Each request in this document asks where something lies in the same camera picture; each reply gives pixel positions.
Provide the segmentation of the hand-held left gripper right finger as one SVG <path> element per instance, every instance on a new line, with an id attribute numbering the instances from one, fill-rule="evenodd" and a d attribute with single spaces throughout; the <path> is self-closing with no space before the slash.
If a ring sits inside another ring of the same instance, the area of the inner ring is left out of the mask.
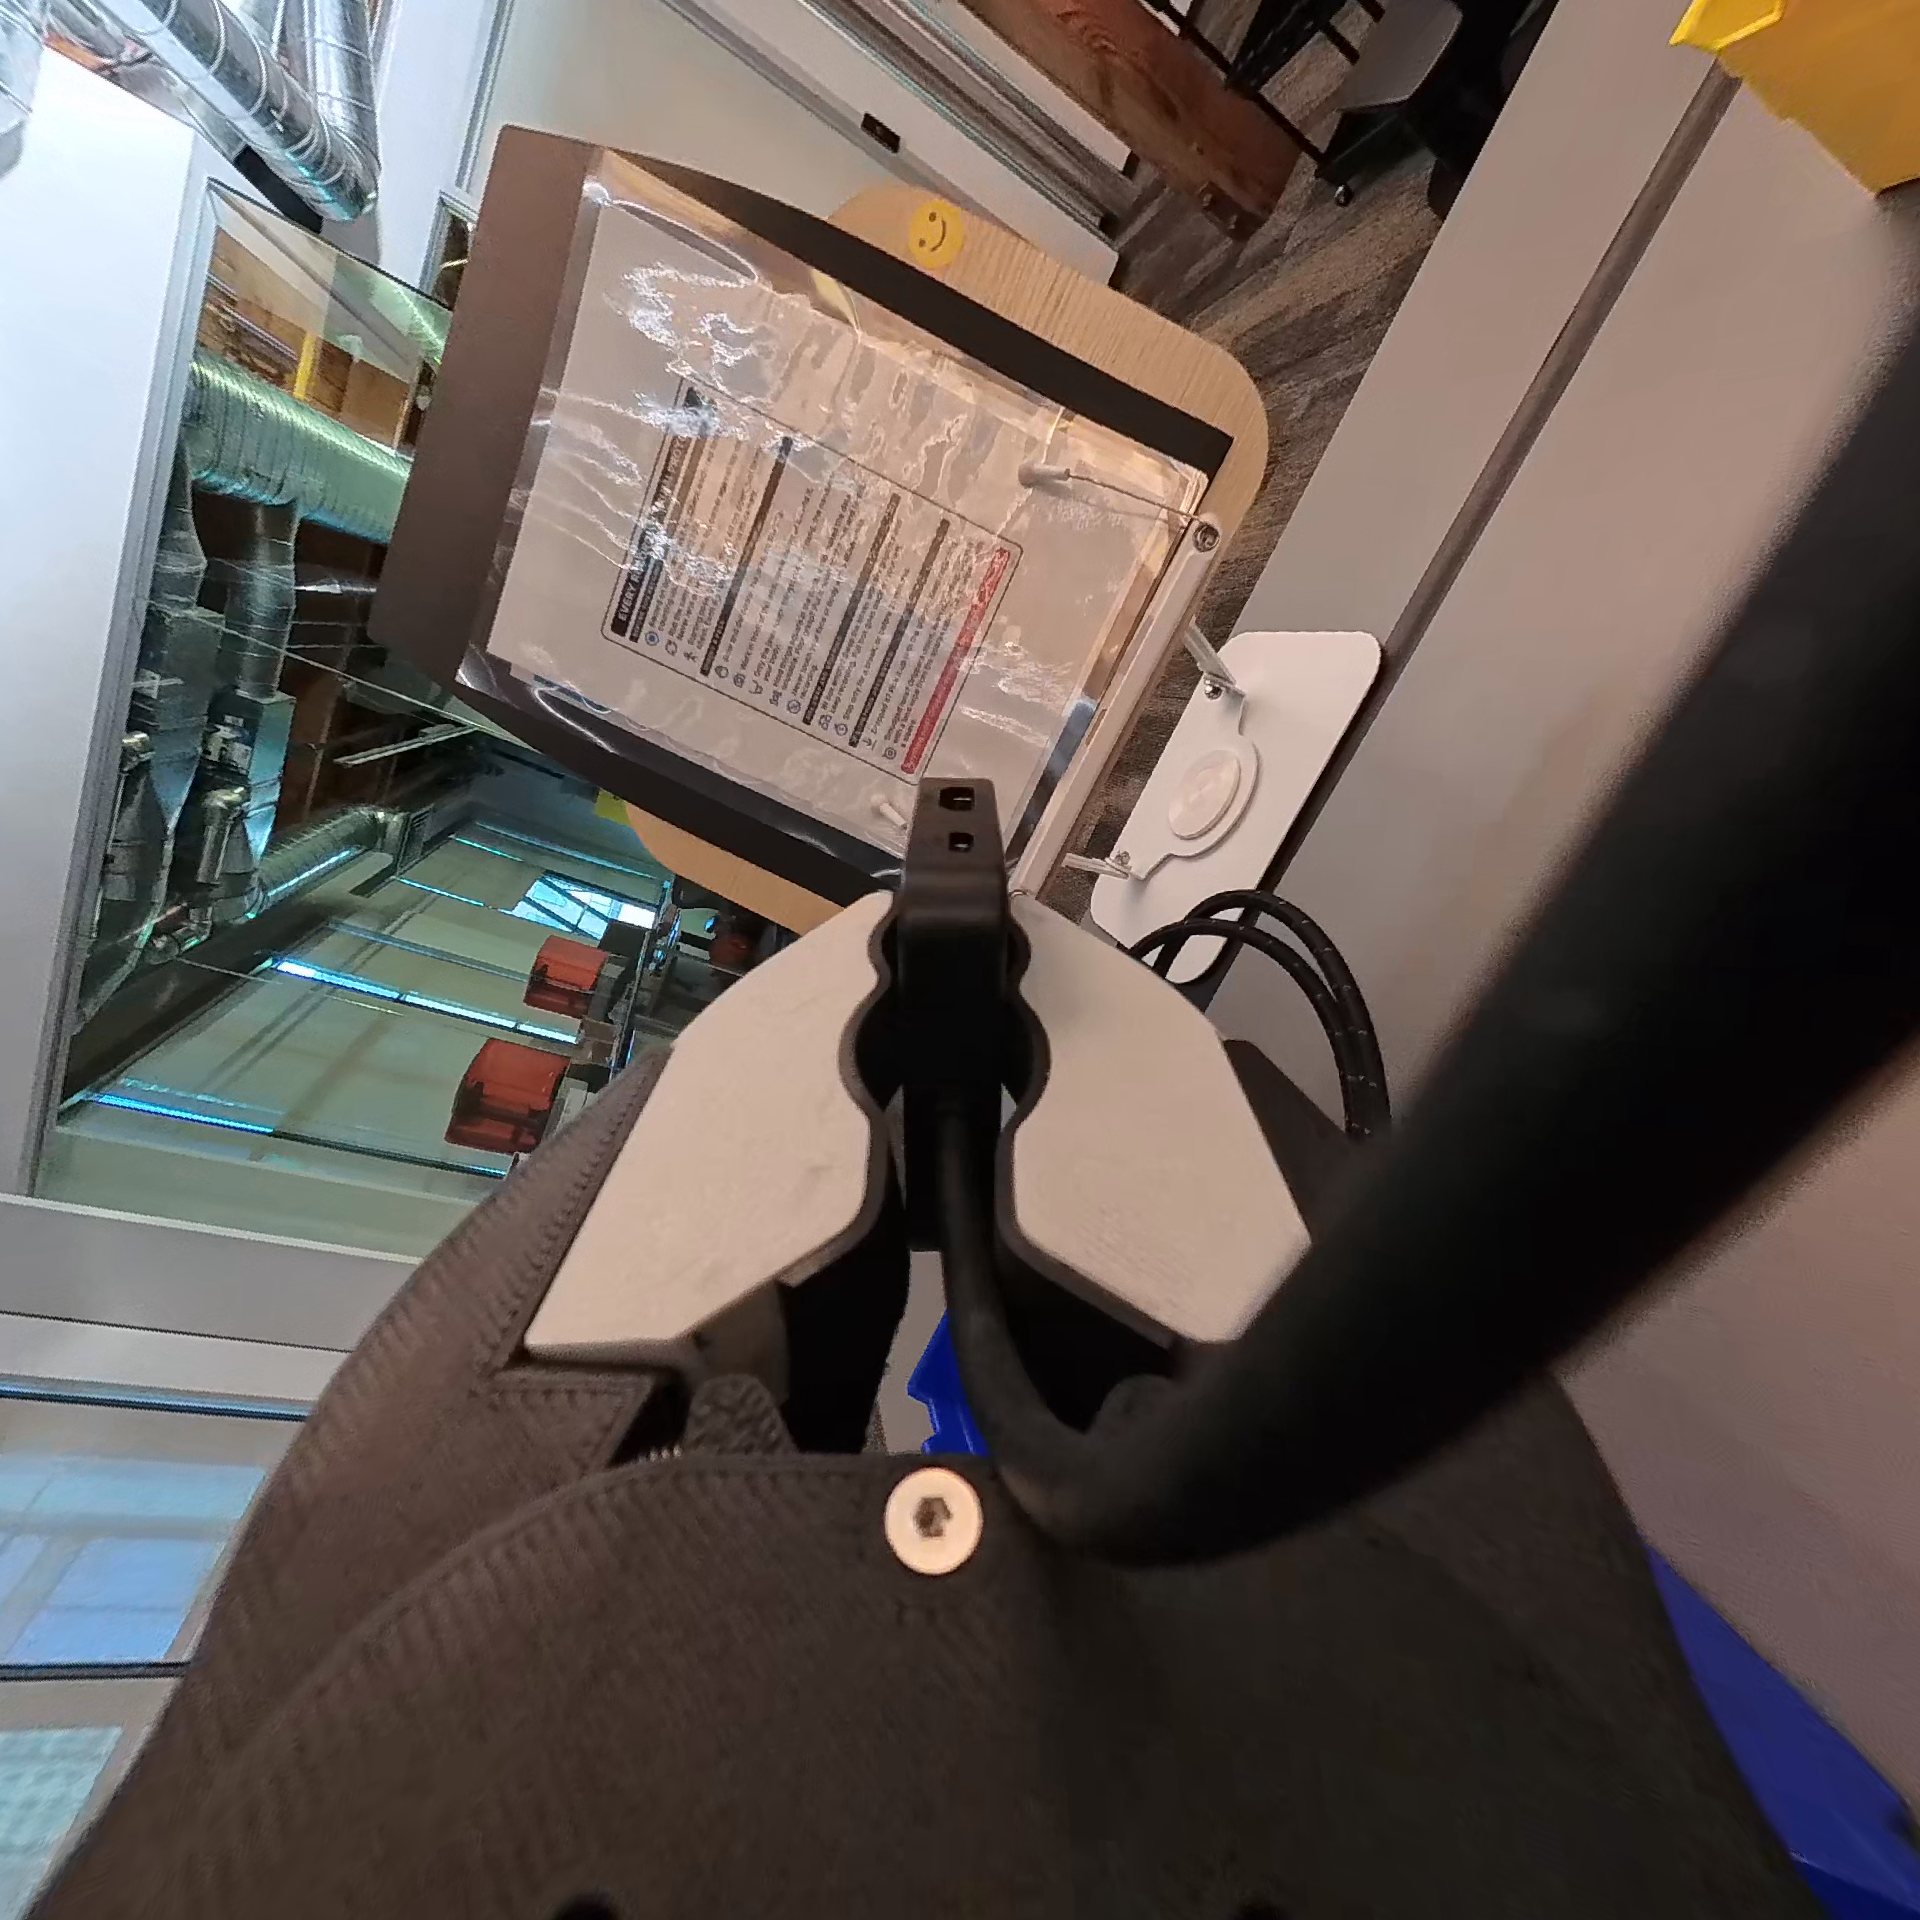
<path id="1" fill-rule="evenodd" d="M 1212 1023 L 1030 897 L 1018 1010 L 1034 1080 L 1000 1145 L 1013 1255 L 1158 1341 L 1234 1341 L 1310 1234 Z"/>

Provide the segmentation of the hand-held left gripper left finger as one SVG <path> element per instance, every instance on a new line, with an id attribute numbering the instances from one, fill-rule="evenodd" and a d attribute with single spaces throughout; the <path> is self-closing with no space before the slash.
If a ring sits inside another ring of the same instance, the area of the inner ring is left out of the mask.
<path id="1" fill-rule="evenodd" d="M 907 1252 L 858 1069 L 891 895 L 801 938 L 664 1058 L 524 1335 L 529 1347 L 891 1347 Z"/>

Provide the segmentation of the blue plastic bin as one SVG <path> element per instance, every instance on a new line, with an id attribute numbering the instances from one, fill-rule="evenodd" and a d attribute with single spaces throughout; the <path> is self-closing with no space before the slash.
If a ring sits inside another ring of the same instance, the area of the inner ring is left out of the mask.
<path id="1" fill-rule="evenodd" d="M 1557 1386 L 1337 1522 L 1189 1572 L 1034 1533 L 916 1740 L 1014 1913 L 1915 1915 L 1899 1794 L 1646 1548 Z"/>

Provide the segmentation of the yellow plastic bin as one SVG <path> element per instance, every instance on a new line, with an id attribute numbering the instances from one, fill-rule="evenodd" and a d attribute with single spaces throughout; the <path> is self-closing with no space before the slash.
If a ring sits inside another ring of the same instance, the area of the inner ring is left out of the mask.
<path id="1" fill-rule="evenodd" d="M 1917 178 L 1915 2 L 1691 2 L 1672 32 L 1878 194 Z"/>

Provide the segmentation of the clear acrylic instruction sheet holder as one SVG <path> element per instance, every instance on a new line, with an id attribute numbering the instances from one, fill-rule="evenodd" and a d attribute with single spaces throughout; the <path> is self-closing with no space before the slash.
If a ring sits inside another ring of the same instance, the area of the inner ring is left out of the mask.
<path id="1" fill-rule="evenodd" d="M 922 783 L 1077 811 L 1233 439 L 873 244 L 585 143 L 467 676 L 856 875 Z"/>

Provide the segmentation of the black office chair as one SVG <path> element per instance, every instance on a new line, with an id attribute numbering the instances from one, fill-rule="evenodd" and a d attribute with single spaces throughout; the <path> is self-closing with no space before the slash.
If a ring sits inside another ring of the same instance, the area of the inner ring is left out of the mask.
<path id="1" fill-rule="evenodd" d="M 1376 160 L 1426 152 L 1441 160 L 1472 160 L 1502 103 L 1500 74 L 1521 29 L 1521 2 L 1393 2 L 1361 5 L 1370 29 L 1350 39 L 1337 20 L 1344 2 L 1260 2 L 1237 51 L 1222 53 L 1202 32 L 1198 5 L 1149 7 L 1194 48 L 1234 100 L 1308 157 L 1312 176 L 1332 187 L 1336 204 L 1353 201 L 1356 184 Z M 1330 45 L 1347 72 L 1332 97 L 1336 127 L 1312 139 L 1267 97 L 1267 85 L 1315 44 Z"/>

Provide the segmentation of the silver ventilation ducts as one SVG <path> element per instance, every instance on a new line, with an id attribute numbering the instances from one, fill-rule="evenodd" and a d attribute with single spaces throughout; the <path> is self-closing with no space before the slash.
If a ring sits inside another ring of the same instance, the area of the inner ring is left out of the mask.
<path id="1" fill-rule="evenodd" d="M 354 217 L 378 194 L 378 122 L 364 5 L 285 5 L 284 53 L 274 53 L 226 5 L 99 5 L 133 39 L 261 153 L 274 178 L 328 217 Z M 105 779 L 105 740 L 94 721 L 105 687 L 81 709 L 81 669 L 107 666 L 107 643 L 130 632 L 137 560 L 160 575 L 160 643 L 185 637 L 178 666 L 141 666 L 160 693 L 188 689 L 204 724 L 218 656 L 195 644 L 216 634 L 198 609 L 204 555 L 193 519 L 195 484 L 261 511 L 288 511 L 298 528 L 317 521 L 368 543 L 393 539 L 411 455 L 357 435 L 261 376 L 196 349 L 182 378 L 178 424 L 149 449 L 149 411 L 176 379 L 176 327 L 160 308 L 160 277 L 171 283 L 181 227 L 206 200 L 195 145 L 178 123 L 153 137 L 157 171 L 140 171 L 149 139 L 133 128 L 133 105 L 81 72 L 62 108 L 40 81 L 54 63 L 41 55 L 46 5 L 4 5 L 4 105 L 10 60 L 22 55 L 36 105 L 4 132 L 4 941 L 35 938 L 54 955 L 53 880 L 32 880 L 6 863 L 53 849 L 58 831 L 83 828 L 94 776 Z M 166 794 L 166 727 L 136 729 L 133 895 L 112 891 L 115 872 L 86 885 L 72 953 L 85 955 L 92 988 L 125 977 L 147 948 L 173 857 L 173 828 L 201 760 L 201 733 L 176 729 L 178 776 Z"/>

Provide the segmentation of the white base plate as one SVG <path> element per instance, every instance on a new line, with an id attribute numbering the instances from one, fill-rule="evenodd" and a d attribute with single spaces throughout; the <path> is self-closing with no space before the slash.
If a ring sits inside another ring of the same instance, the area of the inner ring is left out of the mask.
<path id="1" fill-rule="evenodd" d="M 1244 632 L 1222 690 L 1201 687 L 1096 877 L 1090 924 L 1118 946 L 1254 891 L 1373 689 L 1365 632 Z"/>

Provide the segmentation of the wooden post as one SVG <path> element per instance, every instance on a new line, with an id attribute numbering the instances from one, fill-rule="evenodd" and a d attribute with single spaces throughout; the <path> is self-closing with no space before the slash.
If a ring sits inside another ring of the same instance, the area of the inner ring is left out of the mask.
<path id="1" fill-rule="evenodd" d="M 1264 227 L 1306 143 L 1264 97 L 1233 81 L 1138 2 L 966 2 L 1158 178 L 1234 240 Z"/>

